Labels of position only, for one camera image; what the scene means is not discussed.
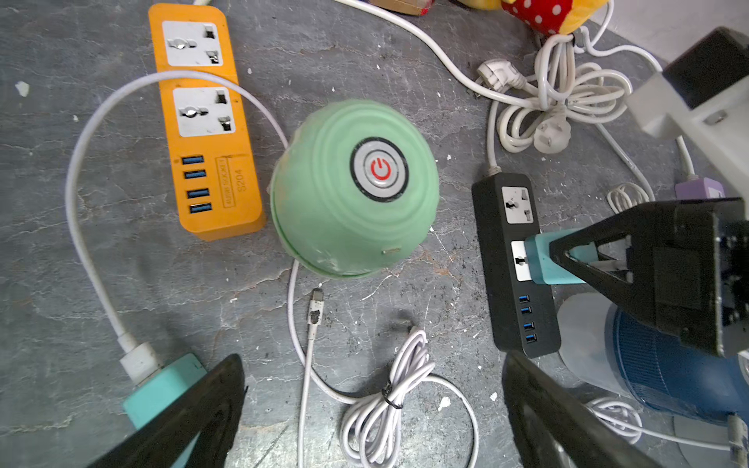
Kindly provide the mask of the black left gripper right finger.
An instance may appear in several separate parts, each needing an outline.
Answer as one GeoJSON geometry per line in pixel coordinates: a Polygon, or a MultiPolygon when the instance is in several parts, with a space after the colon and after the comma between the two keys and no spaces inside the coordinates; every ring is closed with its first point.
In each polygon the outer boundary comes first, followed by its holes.
{"type": "Polygon", "coordinates": [[[509,352],[502,371],[504,403],[525,467],[561,467],[560,445],[577,467],[657,467],[610,431],[523,353],[509,352]]]}

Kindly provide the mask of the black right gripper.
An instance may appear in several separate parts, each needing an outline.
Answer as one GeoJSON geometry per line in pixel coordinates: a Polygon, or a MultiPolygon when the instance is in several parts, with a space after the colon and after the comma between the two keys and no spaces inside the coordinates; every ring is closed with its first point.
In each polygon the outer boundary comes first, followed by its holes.
{"type": "Polygon", "coordinates": [[[740,198],[636,206],[549,244],[550,257],[624,310],[721,358],[748,347],[748,220],[740,198]]]}

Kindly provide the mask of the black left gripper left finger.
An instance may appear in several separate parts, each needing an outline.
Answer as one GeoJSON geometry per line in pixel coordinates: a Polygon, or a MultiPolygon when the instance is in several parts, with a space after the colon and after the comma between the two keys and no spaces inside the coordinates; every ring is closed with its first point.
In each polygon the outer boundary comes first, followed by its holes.
{"type": "Polygon", "coordinates": [[[222,467],[233,448],[247,387],[231,354],[148,424],[91,463],[93,467],[222,467]]]}

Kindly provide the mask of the blue meat grinder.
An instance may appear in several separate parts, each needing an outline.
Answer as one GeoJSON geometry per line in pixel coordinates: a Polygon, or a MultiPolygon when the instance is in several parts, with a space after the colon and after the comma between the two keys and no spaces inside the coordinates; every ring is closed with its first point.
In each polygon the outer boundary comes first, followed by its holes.
{"type": "Polygon", "coordinates": [[[596,292],[575,294],[557,314],[559,353],[582,381],[656,411],[725,425],[748,419],[748,360],[720,358],[651,329],[596,292]]]}

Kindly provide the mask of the green meat grinder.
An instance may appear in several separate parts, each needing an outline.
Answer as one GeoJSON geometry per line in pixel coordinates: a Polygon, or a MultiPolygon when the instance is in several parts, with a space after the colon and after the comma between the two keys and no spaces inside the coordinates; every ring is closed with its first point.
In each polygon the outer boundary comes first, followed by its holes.
{"type": "Polygon", "coordinates": [[[294,132],[270,182],[286,252],[321,276],[360,278],[407,259],[436,218],[439,176],[424,136],[394,108],[330,103],[294,132]]]}

